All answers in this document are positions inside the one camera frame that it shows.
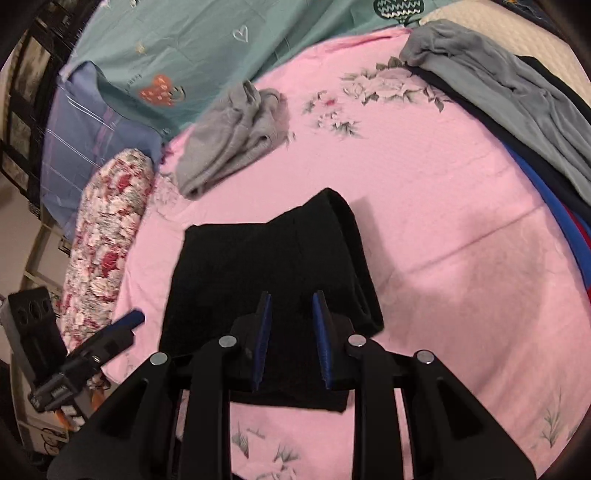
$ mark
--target blue gripper pad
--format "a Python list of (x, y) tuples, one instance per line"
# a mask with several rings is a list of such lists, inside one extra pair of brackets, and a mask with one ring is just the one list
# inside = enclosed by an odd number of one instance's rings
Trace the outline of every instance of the blue gripper pad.
[(320, 372), (326, 388), (332, 386), (332, 349), (328, 330), (326, 328), (326, 319), (322, 313), (322, 302), (318, 293), (312, 297), (312, 319), (314, 323), (314, 333), (316, 334), (316, 347), (318, 349), (318, 359), (320, 361)]
[(256, 344), (253, 349), (253, 390), (258, 390), (261, 385), (263, 372), (265, 371), (265, 359), (267, 357), (267, 347), (269, 345), (269, 336), (271, 334), (271, 321), (271, 295), (267, 294), (267, 297), (265, 298), (265, 306), (262, 311), (260, 328), (256, 336)]

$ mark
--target white heart print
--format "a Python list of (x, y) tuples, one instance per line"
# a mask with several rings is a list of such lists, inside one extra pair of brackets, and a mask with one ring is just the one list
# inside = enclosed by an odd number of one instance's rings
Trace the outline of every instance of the white heart print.
[(236, 40), (248, 43), (248, 27), (246, 25), (241, 26), (240, 30), (234, 30), (232, 35)]

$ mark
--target bed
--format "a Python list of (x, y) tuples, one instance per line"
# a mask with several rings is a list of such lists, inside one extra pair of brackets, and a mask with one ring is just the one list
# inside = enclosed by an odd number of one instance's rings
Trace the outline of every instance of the bed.
[[(433, 18), (450, 18), (538, 57), (591, 99), (589, 79), (568, 45), (503, 7), (463, 0), (425, 20)], [(401, 106), (404, 99), (363, 105), (343, 97), (343, 88), (355, 87), (349, 75), (395, 56), (404, 35), (386, 30), (362, 41), (332, 40), (300, 55), (297, 71), (288, 63), (263, 77), (257, 86), (277, 88), (288, 99), (289, 142), (196, 202), (179, 195), (171, 175), (185, 137), (169, 144), (114, 314), (140, 308), (146, 324), (136, 345), (105, 371), (122, 381), (157, 349), (185, 228), (265, 222), (329, 186), (349, 202), (359, 224), (386, 323), (376, 339), (403, 354), (433, 350), (541, 476), (579, 435), (591, 403), (589, 298), (554, 218), (479, 123), (445, 98), (417, 100), (412, 110)], [(423, 88), (417, 79), (403, 83), (405, 91)], [(333, 122), (331, 108), (340, 103)], [(449, 140), (454, 137), (467, 146)], [(449, 168), (439, 162), (460, 151), (465, 156)], [(341, 415), (234, 404), (231, 415), (232, 436), (247, 437), (260, 453), (245, 461), (236, 444), (237, 469), (271, 472), (264, 452), (279, 446), (293, 455), (283, 459), (284, 476), (277, 478), (350, 475), (352, 408)], [(408, 465), (406, 475), (412, 478)]]

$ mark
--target red flower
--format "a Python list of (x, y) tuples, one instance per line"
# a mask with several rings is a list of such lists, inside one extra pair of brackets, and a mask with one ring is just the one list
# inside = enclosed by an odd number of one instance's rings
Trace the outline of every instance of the red flower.
[(119, 258), (119, 255), (113, 251), (105, 253), (105, 256), (103, 257), (103, 261), (100, 263), (100, 267), (103, 271), (103, 277), (106, 278), (107, 275), (109, 275), (109, 272), (111, 270), (114, 270), (117, 268), (117, 259), (118, 258)]
[(124, 191), (130, 185), (131, 174), (127, 173), (125, 175), (121, 175), (121, 178), (117, 182), (117, 188), (119, 189), (119, 193)]

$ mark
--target folded black cloth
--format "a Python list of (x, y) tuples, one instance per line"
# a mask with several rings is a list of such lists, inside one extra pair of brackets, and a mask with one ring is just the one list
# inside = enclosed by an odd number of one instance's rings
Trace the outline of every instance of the folded black cloth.
[(229, 333), (233, 321), (272, 295), (272, 329), (256, 394), (232, 400), (343, 411), (346, 393), (327, 392), (320, 375), (312, 295), (358, 333), (384, 327), (353, 212), (325, 189), (268, 223), (191, 226), (174, 271), (160, 350), (185, 355)]

